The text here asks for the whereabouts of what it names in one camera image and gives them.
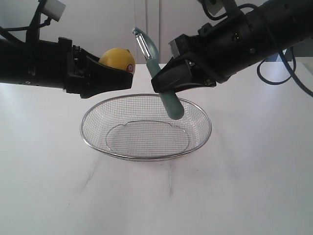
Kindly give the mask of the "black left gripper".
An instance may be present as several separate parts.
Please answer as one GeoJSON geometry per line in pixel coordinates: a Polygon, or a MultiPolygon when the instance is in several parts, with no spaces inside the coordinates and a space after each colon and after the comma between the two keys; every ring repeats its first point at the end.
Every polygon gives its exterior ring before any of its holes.
{"type": "Polygon", "coordinates": [[[71,39],[59,37],[58,44],[65,58],[64,90],[67,93],[90,98],[132,87],[132,73],[100,64],[95,56],[74,45],[71,39]]]}

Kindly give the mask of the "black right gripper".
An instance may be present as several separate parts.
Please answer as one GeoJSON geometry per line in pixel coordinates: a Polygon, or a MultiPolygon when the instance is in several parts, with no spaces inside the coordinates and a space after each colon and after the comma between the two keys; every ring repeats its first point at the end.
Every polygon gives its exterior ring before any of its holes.
{"type": "Polygon", "coordinates": [[[153,76],[155,93],[213,88],[254,64],[254,14],[240,13],[169,43],[172,59],[153,76]]]}

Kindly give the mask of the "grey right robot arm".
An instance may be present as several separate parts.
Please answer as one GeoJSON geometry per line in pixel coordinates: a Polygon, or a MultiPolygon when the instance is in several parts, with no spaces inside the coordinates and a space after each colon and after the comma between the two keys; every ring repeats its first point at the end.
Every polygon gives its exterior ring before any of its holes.
{"type": "Polygon", "coordinates": [[[170,42],[172,58],[151,81],[156,93],[215,87],[313,35],[310,0],[268,0],[247,13],[233,0],[225,7],[216,25],[206,23],[197,35],[170,42]]]}

